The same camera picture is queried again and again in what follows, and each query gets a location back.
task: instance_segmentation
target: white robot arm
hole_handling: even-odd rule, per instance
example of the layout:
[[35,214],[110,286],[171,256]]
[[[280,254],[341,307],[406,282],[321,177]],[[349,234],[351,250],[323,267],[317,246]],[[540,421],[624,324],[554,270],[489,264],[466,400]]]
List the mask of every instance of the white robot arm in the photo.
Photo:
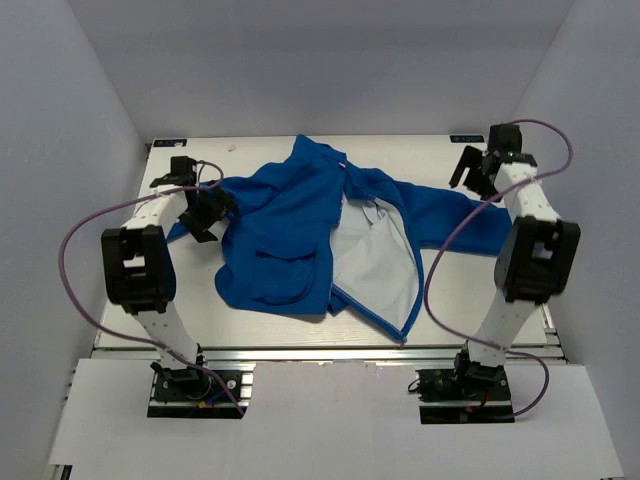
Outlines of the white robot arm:
[[[220,188],[215,195],[185,191],[163,195],[179,186],[195,186],[197,162],[189,157],[172,157],[171,171],[155,179],[148,194],[156,198],[138,207],[121,228],[103,232],[102,256],[107,296],[111,303],[139,322],[147,335],[183,359],[203,364],[199,345],[186,331],[176,310],[176,276],[166,235],[176,219],[200,243],[217,240],[209,231],[228,212],[238,213],[233,201]],[[185,367],[166,350],[158,348],[160,362],[152,367],[159,377],[180,392],[194,396],[207,391],[210,378]]]
[[[466,147],[451,186],[458,184],[465,168],[469,173],[464,185],[482,199],[533,178],[536,162],[521,148],[517,125],[492,126],[487,152]],[[513,226],[496,261],[495,296],[474,337],[507,349],[534,310],[564,290],[580,228],[560,218],[538,182],[506,194],[504,203]],[[504,350],[467,342],[456,358],[457,379],[490,389],[504,378],[505,360]]]

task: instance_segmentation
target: table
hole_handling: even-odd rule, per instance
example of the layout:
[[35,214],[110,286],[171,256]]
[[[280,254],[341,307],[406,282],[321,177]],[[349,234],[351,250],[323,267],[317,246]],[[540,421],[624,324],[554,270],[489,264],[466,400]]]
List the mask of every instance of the table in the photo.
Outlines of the table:
[[[451,173],[465,144],[451,143],[446,135],[424,136],[326,136],[312,137],[347,153],[359,167],[378,167],[397,180],[448,188]],[[268,162],[282,162],[290,154],[293,137],[190,138],[186,145],[153,147],[144,173],[140,195],[157,177],[169,171],[170,158],[188,155],[218,164],[227,176],[250,176]],[[207,168],[203,179],[216,178]],[[463,187],[456,190],[470,197]],[[213,279],[224,259],[218,242],[198,244],[189,237],[169,247],[178,280],[175,303],[186,329],[204,348],[315,348],[395,347],[384,333],[352,309],[337,316],[288,317],[228,307],[217,294]],[[422,250],[425,272],[435,250]],[[431,292],[439,318],[469,334],[479,327],[493,298],[495,259],[447,253],[438,267]],[[142,327],[119,306],[107,302],[103,325],[140,337]],[[536,311],[516,338],[516,345],[544,345],[543,314]],[[461,340],[438,328],[421,310],[411,333],[409,347],[457,346]],[[97,341],[100,348],[129,348],[132,342],[108,335]]]
[[[515,408],[539,366],[507,365]],[[622,475],[582,366],[551,366],[514,424],[420,425],[415,367],[260,364],[242,420],[147,418],[147,361],[82,360],[49,462],[71,480],[518,478]]]

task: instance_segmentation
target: white wall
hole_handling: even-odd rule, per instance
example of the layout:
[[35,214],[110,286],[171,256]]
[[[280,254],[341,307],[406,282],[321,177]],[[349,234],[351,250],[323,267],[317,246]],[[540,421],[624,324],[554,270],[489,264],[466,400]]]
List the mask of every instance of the white wall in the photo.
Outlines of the white wall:
[[478,131],[572,0],[70,0],[145,140]]
[[[76,360],[94,332],[66,298],[60,240],[81,216],[135,191],[143,144],[64,0],[0,4],[0,465],[40,478]],[[98,314],[100,232],[70,246],[80,298]]]
[[[545,190],[582,227],[564,295],[552,310],[569,357],[586,364],[627,478],[640,478],[640,3],[576,1],[515,117],[565,129],[573,167]],[[564,161],[536,127],[525,147],[541,169]]]

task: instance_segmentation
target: fabric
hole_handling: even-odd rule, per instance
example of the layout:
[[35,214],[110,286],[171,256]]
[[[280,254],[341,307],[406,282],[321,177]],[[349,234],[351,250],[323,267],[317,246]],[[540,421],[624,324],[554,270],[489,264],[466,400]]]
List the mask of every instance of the fabric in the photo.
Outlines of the fabric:
[[[215,276],[232,307],[277,314],[360,311],[404,342],[422,305],[421,247],[440,247],[478,202],[358,168],[344,153],[299,135],[291,156],[249,178],[226,178],[238,205]],[[497,255],[511,228],[490,206],[450,249]],[[176,224],[172,240],[186,233]]]

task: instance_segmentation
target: cloth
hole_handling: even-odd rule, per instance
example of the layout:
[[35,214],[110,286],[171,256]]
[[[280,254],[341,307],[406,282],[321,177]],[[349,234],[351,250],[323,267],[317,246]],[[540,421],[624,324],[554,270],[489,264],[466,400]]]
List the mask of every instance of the cloth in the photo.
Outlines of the cloth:
[[[236,202],[215,285],[230,306],[277,314],[352,306],[399,342],[422,305],[421,247],[440,247],[478,204],[465,195],[398,182],[359,168],[329,145],[298,135],[291,156],[222,189]],[[511,229],[489,206],[453,251],[497,255]],[[184,234],[176,224],[168,236]]]

